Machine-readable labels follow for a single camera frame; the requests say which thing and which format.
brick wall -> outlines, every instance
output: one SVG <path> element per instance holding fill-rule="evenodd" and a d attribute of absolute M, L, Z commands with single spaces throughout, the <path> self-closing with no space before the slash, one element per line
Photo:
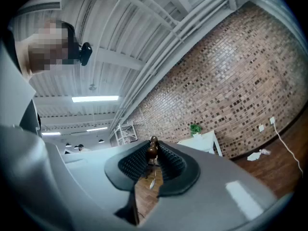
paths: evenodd
<path fill-rule="evenodd" d="M 215 130 L 224 156 L 271 139 L 308 100 L 308 60 L 290 31 L 248 3 L 199 41 L 140 103 L 127 121 L 139 140 L 178 142 L 189 125 Z M 260 133 L 259 124 L 265 130 Z"/>

neck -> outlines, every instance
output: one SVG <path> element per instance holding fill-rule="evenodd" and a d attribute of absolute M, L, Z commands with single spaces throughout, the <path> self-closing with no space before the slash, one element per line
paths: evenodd
<path fill-rule="evenodd" d="M 32 77 L 28 50 L 30 41 L 31 36 L 20 42 L 15 42 L 16 55 L 21 69 L 21 73 L 27 81 L 29 81 Z"/>

green plant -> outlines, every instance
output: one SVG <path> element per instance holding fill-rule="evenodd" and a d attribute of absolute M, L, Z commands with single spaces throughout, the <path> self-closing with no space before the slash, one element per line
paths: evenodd
<path fill-rule="evenodd" d="M 191 124 L 191 135 L 194 135 L 196 133 L 200 133 L 202 130 L 202 127 L 200 127 L 197 124 Z"/>

metal rack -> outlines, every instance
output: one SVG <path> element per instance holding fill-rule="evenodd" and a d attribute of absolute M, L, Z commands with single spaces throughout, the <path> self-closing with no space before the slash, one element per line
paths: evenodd
<path fill-rule="evenodd" d="M 119 124 L 117 126 L 117 129 L 114 129 L 114 132 L 117 145 L 128 144 L 131 142 L 131 139 L 133 141 L 136 141 L 138 139 L 133 122 L 124 125 Z"/>

electrical outlet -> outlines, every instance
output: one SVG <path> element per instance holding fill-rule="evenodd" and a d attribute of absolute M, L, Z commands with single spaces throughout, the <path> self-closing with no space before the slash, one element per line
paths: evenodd
<path fill-rule="evenodd" d="M 272 117 L 272 118 L 270 119 L 270 123 L 271 123 L 271 124 L 274 124 L 274 123 L 275 123 L 275 117 Z"/>
<path fill-rule="evenodd" d="M 260 132 L 262 132 L 264 130 L 264 125 L 263 124 L 259 126 L 259 130 L 260 130 Z"/>

